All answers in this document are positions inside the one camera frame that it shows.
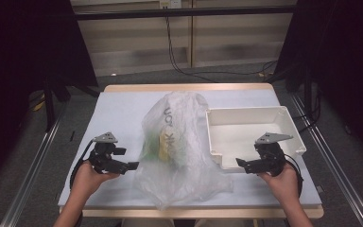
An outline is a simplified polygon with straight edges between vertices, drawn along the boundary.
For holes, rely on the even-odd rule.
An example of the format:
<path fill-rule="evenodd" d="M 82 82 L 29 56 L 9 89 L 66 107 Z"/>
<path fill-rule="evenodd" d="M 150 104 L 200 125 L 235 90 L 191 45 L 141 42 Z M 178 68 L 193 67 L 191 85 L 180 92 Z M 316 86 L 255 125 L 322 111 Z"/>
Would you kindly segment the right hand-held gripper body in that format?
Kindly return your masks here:
<path fill-rule="evenodd" d="M 288 134 L 266 132 L 255 141 L 255 150 L 266 165 L 265 172 L 269 172 L 272 177 L 278 176 L 286 163 L 285 153 L 279 142 L 292 138 L 293 136 Z"/>

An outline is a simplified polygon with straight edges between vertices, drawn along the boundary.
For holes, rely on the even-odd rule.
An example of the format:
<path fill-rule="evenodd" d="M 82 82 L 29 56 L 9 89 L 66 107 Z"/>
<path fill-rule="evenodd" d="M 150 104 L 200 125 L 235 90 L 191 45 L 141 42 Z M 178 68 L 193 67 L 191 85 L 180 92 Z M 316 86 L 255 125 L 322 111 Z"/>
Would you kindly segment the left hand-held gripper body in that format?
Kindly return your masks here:
<path fill-rule="evenodd" d="M 99 174 L 111 172 L 112 168 L 118 167 L 118 163 L 112 155 L 124 155 L 125 148 L 118 148 L 115 144 L 118 140 L 111 132 L 105 132 L 93 139 L 94 149 L 90 152 L 89 162 Z"/>

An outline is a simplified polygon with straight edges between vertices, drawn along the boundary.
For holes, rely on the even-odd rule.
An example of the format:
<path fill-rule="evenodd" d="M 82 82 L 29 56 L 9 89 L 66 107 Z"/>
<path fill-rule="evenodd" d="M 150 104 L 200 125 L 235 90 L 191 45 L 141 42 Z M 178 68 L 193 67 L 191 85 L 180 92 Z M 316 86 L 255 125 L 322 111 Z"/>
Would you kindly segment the white plastic bin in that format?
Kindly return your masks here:
<path fill-rule="evenodd" d="M 229 172 L 243 172 L 236 158 L 245 161 L 260 158 L 254 144 L 267 132 L 285 136 L 279 145 L 287 155 L 296 158 L 306 152 L 285 106 L 209 109 L 206 120 L 212 159 Z"/>

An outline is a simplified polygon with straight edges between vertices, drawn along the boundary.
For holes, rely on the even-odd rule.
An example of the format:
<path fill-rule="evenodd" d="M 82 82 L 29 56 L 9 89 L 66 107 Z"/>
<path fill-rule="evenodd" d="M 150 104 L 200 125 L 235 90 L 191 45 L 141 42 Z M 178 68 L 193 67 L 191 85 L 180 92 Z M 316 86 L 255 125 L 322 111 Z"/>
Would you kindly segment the green packet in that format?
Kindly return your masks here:
<path fill-rule="evenodd" d="M 144 144 L 140 153 L 141 160 L 157 160 L 159 158 L 160 135 L 155 131 L 148 131 L 144 135 Z"/>

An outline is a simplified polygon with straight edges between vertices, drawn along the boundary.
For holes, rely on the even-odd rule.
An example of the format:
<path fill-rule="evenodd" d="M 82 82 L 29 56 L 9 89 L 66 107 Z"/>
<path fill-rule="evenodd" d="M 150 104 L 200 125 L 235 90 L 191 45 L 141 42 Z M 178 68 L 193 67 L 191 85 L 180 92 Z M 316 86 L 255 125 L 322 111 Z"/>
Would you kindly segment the round yellow item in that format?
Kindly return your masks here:
<path fill-rule="evenodd" d="M 168 135 L 165 132 L 162 132 L 159 136 L 159 158 L 168 162 L 170 160 L 170 150 L 172 149 L 173 138 L 172 135 Z"/>

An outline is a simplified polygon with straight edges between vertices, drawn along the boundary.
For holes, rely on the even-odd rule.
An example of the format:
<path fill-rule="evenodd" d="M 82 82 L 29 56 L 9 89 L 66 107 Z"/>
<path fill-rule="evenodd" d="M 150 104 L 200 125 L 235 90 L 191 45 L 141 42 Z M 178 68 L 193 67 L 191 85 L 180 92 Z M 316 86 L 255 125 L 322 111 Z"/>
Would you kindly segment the translucent plastic bag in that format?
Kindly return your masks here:
<path fill-rule="evenodd" d="M 142 121 L 148 131 L 172 135 L 168 162 L 141 160 L 136 170 L 137 188 L 164 210 L 177 202 L 208 201 L 231 192 L 233 181 L 220 171 L 209 154 L 205 114 L 208 103 L 193 92 L 172 92 L 148 111 Z"/>

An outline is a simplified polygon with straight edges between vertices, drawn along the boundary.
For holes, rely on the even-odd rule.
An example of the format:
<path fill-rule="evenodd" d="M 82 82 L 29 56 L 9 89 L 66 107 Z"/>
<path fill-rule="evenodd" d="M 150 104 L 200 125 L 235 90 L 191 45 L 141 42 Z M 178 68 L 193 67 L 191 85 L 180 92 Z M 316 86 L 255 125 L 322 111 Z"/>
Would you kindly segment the person's left hand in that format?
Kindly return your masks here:
<path fill-rule="evenodd" d="M 89 161 L 83 162 L 76 174 L 71 189 L 71 198 L 87 201 L 102 183 L 119 177 L 115 173 L 97 173 Z"/>

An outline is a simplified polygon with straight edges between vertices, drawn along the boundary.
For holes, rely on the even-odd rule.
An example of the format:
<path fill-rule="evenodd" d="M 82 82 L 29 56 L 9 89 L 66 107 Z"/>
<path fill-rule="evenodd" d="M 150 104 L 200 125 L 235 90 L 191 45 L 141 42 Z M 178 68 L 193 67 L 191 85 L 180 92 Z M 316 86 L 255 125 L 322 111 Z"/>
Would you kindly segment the person's right hand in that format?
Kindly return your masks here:
<path fill-rule="evenodd" d="M 268 173 L 259 173 L 258 176 L 265 181 L 277 201 L 287 208 L 300 204 L 296 172 L 289 164 L 285 164 L 283 171 L 272 177 Z"/>

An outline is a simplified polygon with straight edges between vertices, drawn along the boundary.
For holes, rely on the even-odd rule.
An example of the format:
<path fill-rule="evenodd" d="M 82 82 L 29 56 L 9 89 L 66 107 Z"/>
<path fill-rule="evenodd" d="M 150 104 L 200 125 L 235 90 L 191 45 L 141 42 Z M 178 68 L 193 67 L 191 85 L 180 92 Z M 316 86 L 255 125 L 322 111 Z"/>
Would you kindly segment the white foam table mat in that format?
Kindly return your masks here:
<path fill-rule="evenodd" d="M 249 108 L 282 106 L 275 92 L 271 89 L 254 90 L 214 90 L 198 93 L 206 99 L 209 109 Z M 123 161 L 135 160 L 143 146 L 142 121 L 153 105 L 167 94 L 166 91 L 155 92 L 108 92 L 99 96 L 95 111 L 82 138 L 80 146 L 85 148 L 93 137 L 110 131 L 127 149 Z M 314 186 L 301 155 L 293 158 L 297 161 L 303 176 L 300 201 L 305 207 L 321 204 L 319 193 Z M 233 181 L 231 192 L 221 192 L 208 201 L 177 202 L 172 209 L 223 209 L 250 207 L 277 207 L 266 183 L 260 178 L 243 172 L 220 171 Z"/>

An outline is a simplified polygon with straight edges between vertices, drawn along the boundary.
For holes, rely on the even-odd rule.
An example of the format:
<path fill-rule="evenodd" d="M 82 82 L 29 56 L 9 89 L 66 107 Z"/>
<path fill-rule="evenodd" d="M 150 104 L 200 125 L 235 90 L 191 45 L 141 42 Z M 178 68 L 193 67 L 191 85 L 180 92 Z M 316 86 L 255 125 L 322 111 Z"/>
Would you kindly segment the black stand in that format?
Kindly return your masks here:
<path fill-rule="evenodd" d="M 68 77 L 63 76 L 46 76 L 43 79 L 43 94 L 44 103 L 46 109 L 46 131 L 50 131 L 57 120 L 55 109 L 54 109 L 54 99 L 53 96 L 59 102 L 67 102 L 70 100 L 71 95 L 67 87 L 72 86 L 81 92 L 88 94 L 92 97 L 98 97 L 99 92 L 89 88 L 87 85 L 83 85 L 81 82 Z"/>
<path fill-rule="evenodd" d="M 313 82 L 309 67 L 302 62 L 293 62 L 284 69 L 276 68 L 272 75 L 265 78 L 265 82 L 272 84 L 283 80 L 285 89 L 295 95 L 300 89 L 303 91 L 303 114 L 301 119 L 308 120 L 306 129 L 316 125 L 320 117 L 320 98 L 313 97 Z"/>

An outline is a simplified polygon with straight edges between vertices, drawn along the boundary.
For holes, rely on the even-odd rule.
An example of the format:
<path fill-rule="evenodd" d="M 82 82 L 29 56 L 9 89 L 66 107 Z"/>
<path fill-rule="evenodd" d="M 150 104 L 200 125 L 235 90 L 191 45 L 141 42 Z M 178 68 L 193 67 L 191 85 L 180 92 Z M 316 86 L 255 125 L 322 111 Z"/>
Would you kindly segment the wooden table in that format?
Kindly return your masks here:
<path fill-rule="evenodd" d="M 199 90 L 254 90 L 271 89 L 267 83 L 196 83 L 196 84 L 137 84 L 109 85 L 108 92 L 155 92 Z M 322 205 L 305 207 L 310 218 L 321 218 L 324 214 Z M 108 181 L 87 201 L 83 210 L 86 217 L 96 218 L 283 218 L 284 212 L 277 207 L 223 208 L 223 209 L 172 209 L 159 210 L 152 200 L 135 183 L 135 174 L 128 172 L 120 178 Z"/>

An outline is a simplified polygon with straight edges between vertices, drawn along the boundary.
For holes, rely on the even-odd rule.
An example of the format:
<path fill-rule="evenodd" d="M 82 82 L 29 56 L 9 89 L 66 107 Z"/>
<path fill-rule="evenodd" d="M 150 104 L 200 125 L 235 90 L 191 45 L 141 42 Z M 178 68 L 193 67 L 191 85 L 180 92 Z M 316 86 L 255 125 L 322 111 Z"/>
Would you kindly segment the wooden cabinet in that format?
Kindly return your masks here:
<path fill-rule="evenodd" d="M 74 12 L 160 9 L 159 0 L 70 0 Z M 183 9 L 296 5 L 297 0 L 181 0 Z M 78 23 L 99 77 L 279 59 L 290 13 Z"/>

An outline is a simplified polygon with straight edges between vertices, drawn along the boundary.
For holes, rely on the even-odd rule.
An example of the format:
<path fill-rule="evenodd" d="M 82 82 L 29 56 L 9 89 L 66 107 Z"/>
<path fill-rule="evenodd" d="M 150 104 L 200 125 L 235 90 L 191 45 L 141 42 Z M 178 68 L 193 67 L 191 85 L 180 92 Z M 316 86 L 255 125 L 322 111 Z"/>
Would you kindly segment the black curtain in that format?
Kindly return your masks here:
<path fill-rule="evenodd" d="M 363 142 L 363 0 L 297 0 L 276 71 L 309 75 Z"/>
<path fill-rule="evenodd" d="M 0 168 L 11 153 L 29 96 L 49 86 L 96 86 L 70 0 L 0 0 Z"/>

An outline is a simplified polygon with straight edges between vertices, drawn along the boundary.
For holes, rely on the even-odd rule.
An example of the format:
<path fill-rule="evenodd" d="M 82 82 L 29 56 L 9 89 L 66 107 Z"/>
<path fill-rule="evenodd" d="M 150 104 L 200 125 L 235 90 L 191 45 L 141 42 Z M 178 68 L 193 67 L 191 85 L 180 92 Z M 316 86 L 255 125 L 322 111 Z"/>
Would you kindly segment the black horizontal bar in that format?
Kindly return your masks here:
<path fill-rule="evenodd" d="M 161 17 L 218 16 L 242 14 L 293 13 L 297 8 L 288 6 L 197 8 L 197 9 L 142 9 L 127 11 L 78 12 L 75 18 L 84 20 L 140 19 Z"/>

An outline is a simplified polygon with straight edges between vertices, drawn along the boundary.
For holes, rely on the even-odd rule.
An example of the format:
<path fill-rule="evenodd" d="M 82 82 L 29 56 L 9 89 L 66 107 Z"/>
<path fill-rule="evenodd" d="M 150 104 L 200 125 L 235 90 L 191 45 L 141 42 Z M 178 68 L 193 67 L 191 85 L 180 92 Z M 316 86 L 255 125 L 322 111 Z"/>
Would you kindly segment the metal floor rail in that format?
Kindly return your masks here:
<path fill-rule="evenodd" d="M 67 102 L 60 105 L 59 115 L 54 121 L 52 128 L 44 134 L 43 141 L 37 150 L 36 156 L 34 157 L 16 196 L 10 204 L 8 211 L 4 215 L 0 227 L 16 227 L 31 194 L 33 185 L 39 176 L 45 157 L 56 137 L 67 106 Z"/>
<path fill-rule="evenodd" d="M 346 201 L 349 203 L 351 210 L 354 212 L 360 225 L 363 227 L 363 200 L 354 189 L 350 180 L 346 176 L 345 172 L 341 168 L 337 161 L 333 151 L 321 134 L 318 126 L 309 120 L 309 117 L 304 112 L 304 104 L 300 97 L 296 94 L 291 95 L 291 99 L 298 111 L 302 115 L 302 121 L 305 124 L 306 129 L 309 131 L 312 139 L 317 145 L 320 154 L 324 161 L 328 165 L 331 173 L 333 174 L 340 191 L 343 193 Z"/>

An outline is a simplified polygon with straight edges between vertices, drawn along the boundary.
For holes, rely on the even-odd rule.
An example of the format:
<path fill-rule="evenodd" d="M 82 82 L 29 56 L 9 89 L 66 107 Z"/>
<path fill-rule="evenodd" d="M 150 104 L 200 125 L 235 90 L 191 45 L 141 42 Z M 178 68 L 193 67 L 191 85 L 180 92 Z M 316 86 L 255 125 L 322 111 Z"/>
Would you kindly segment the white wall socket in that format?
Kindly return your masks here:
<path fill-rule="evenodd" d="M 180 9 L 182 0 L 159 0 L 161 9 Z"/>

